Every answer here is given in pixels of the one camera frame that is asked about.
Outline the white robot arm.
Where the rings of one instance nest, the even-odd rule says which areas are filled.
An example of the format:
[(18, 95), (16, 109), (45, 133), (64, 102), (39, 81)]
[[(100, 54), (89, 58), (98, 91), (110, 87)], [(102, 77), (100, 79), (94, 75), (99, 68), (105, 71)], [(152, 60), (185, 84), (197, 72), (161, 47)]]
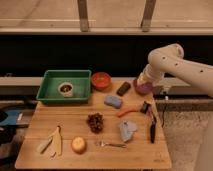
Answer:
[(165, 73), (199, 88), (213, 98), (213, 66), (185, 60), (184, 50), (179, 44), (152, 50), (136, 84), (157, 83)]

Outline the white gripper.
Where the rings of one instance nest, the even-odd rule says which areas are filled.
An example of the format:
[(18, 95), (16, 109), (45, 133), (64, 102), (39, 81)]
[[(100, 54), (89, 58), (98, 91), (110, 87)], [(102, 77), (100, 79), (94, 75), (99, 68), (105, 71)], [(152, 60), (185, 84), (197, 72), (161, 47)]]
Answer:
[(147, 65), (137, 78), (136, 84), (143, 85), (145, 83), (156, 84), (164, 78), (165, 73), (155, 69), (151, 65)]

